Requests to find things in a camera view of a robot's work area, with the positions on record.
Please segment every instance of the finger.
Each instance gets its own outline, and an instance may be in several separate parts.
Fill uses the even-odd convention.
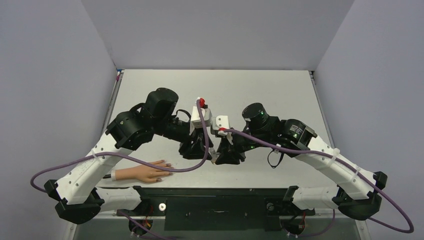
[[[159,167],[171,167],[171,163],[159,163],[159,164],[155,164],[156,166]]]
[[[164,166],[164,168],[166,168],[166,169],[175,169],[175,167],[173,167],[173,166]],[[160,169],[154,169],[156,172],[164,172],[163,170],[160,170]]]
[[[157,165],[157,164],[161,164],[161,163],[163,163],[163,162],[165,162],[165,160],[152,161],[152,162],[149,162],[149,164]]]
[[[143,179],[142,182],[147,183],[147,184],[152,184],[152,183],[162,182],[162,179],[160,179],[160,178],[146,178],[146,179]]]
[[[157,177],[163,177],[163,176],[169,176],[172,175],[172,172],[169,171],[157,171],[157,172],[151,172],[150,176],[151,178],[157,178]]]

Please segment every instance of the red connector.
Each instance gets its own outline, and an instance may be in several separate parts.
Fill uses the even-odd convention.
[[[203,108],[205,106],[205,100],[200,98],[200,107]]]

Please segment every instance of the red wire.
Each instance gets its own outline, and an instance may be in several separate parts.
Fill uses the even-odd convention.
[[[303,218],[302,218],[302,221],[299,223],[300,225],[301,225],[303,222],[305,222],[305,218],[306,218],[306,212],[304,211],[304,212],[303,212]]]
[[[147,217],[148,217],[148,216],[150,216],[150,214],[152,214],[152,213],[153,213],[153,206],[151,205],[151,206],[150,206],[150,212],[146,215],[146,217],[145,217],[145,219],[144,219],[144,224],[145,224],[145,226],[147,226],[147,225],[148,225]]]

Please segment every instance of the black cylindrical actuator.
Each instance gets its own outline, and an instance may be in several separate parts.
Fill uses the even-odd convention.
[[[262,103],[259,102],[247,106],[241,115],[251,131],[265,127],[270,118]]]

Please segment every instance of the gray tabletop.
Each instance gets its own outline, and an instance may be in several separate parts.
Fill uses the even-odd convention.
[[[179,96],[176,109],[191,112],[197,97],[206,100],[214,116],[228,115],[231,127],[242,130],[245,121],[243,109],[260,102],[271,116],[280,119],[298,119],[314,129],[326,142],[329,137],[320,106],[308,71],[284,70],[131,70],[124,72],[113,106],[111,119],[132,106],[146,100],[149,92],[165,87]],[[219,138],[212,136],[215,149]],[[155,136],[143,144],[132,157],[144,161],[167,160],[175,168],[194,166],[200,160],[183,159],[178,153],[179,143]],[[281,164],[272,169],[267,163],[270,149],[258,148],[246,153],[240,165],[213,165],[207,161],[201,168],[176,173],[163,182],[143,184],[138,181],[102,180],[99,186],[157,188],[286,188],[332,186],[331,180],[309,165],[285,156]],[[278,156],[272,154],[271,162]],[[135,166],[122,160],[116,169]]]

